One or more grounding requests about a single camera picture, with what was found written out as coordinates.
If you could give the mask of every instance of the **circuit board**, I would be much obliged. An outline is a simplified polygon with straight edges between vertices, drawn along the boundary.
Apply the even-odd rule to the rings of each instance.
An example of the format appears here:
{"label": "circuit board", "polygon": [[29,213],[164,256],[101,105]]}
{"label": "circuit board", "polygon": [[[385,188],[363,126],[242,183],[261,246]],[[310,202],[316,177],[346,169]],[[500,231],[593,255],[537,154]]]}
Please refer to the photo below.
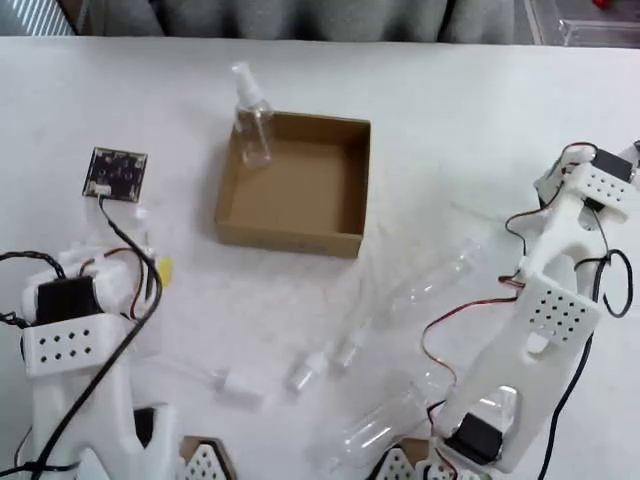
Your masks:
{"label": "circuit board", "polygon": [[147,154],[93,149],[82,195],[137,203],[147,166]]}

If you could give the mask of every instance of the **open cardboard box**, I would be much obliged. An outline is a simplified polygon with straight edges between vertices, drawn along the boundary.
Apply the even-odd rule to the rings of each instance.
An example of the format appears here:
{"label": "open cardboard box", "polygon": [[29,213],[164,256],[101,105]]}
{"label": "open cardboard box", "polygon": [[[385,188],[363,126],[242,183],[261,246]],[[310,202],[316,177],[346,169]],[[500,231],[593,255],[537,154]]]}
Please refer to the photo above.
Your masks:
{"label": "open cardboard box", "polygon": [[222,243],[357,257],[367,211],[371,124],[277,112],[273,162],[249,168],[235,129],[218,194]]}

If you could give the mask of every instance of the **spray nozzle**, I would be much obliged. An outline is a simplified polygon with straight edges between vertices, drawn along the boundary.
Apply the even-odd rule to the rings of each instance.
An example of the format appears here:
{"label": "spray nozzle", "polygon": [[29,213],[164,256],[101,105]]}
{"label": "spray nozzle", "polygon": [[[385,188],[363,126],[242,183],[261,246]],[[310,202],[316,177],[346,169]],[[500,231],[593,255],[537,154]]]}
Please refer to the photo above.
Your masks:
{"label": "spray nozzle", "polygon": [[231,71],[236,77],[236,90],[240,105],[250,108],[264,100],[262,91],[255,78],[253,78],[247,62],[233,64]]}

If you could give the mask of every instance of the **white table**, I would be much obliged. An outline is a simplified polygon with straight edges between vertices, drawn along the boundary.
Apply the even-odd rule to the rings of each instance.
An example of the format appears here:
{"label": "white table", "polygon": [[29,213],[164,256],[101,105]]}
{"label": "white table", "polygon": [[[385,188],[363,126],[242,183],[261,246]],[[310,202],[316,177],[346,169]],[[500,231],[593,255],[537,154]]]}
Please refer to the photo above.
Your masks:
{"label": "white table", "polygon": [[[346,378],[323,379],[298,401],[284,398],[282,379],[296,356],[343,328],[365,262],[216,243],[213,208],[235,96],[228,66],[238,59],[251,63],[278,109],[373,122],[363,249],[384,287],[419,256],[432,258],[463,234],[498,232],[495,220],[534,206],[530,185],[563,145],[590,140],[617,152],[640,137],[640,52],[0,40],[1,249],[66,248],[82,231],[80,191],[92,148],[147,152],[142,198],[153,241],[176,269],[157,319],[162,358],[140,367],[138,395],[176,403],[187,433],[222,438],[242,478],[321,478],[301,453],[319,429],[348,423],[388,395],[389,372],[436,367],[420,355],[422,323],[413,323],[377,335]],[[619,245],[633,260],[631,240]],[[518,243],[506,245],[515,258]],[[2,311],[17,308],[22,279],[37,270],[29,262],[2,265]],[[482,290],[505,294],[497,285]],[[480,294],[467,289],[436,302],[432,315]],[[461,315],[436,334],[438,352],[464,365],[501,315]],[[637,476],[637,320],[598,328],[560,422],[549,479]],[[484,337],[480,321],[489,326]],[[0,332],[4,466],[30,421],[30,401],[17,333]],[[182,374],[186,364],[195,367]],[[220,405],[206,374],[225,367],[269,395],[261,411]],[[513,478],[537,474],[545,442],[546,428]]]}

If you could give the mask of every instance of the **spray bottle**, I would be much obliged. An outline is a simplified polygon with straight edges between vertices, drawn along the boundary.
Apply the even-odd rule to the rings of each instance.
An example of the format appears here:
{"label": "spray bottle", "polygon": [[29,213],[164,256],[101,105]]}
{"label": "spray bottle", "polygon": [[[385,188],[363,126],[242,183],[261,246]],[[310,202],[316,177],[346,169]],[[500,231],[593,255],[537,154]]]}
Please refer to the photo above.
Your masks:
{"label": "spray bottle", "polygon": [[246,62],[234,64],[231,70],[238,91],[235,129],[240,136],[242,158],[248,167],[267,165],[272,161],[273,109]]}

